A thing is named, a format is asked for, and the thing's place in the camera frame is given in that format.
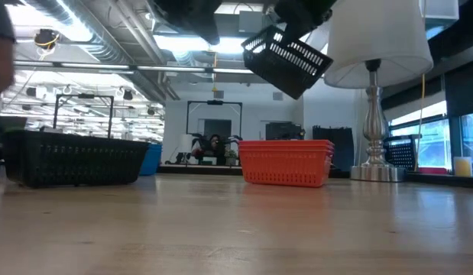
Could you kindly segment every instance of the desk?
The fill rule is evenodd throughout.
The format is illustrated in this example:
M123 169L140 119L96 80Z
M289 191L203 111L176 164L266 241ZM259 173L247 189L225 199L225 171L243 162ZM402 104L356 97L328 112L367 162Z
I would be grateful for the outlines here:
M31 190L0 180L0 275L473 274L473 189L160 174Z

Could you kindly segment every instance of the blurred hand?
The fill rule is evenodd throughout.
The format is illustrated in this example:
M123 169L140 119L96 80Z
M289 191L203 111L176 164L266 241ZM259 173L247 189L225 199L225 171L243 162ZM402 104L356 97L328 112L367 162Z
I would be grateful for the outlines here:
M0 37L0 93L14 82L14 44Z

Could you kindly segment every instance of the table lamp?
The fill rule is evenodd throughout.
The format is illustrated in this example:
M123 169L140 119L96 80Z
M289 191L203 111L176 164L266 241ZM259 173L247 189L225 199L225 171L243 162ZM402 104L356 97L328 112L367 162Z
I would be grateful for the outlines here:
M328 55L335 61L325 75L328 86L367 89L364 136L368 160L352 167L352 180L400 182L404 169L385 160L387 120L384 86L415 79L433 67L418 0L348 0L335 7Z

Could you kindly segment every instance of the silver lamp base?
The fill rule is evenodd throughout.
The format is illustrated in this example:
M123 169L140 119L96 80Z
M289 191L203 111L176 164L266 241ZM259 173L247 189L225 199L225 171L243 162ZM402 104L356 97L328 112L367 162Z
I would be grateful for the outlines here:
M365 180L384 183L400 183L404 180L404 168L399 167L352 167L350 180Z

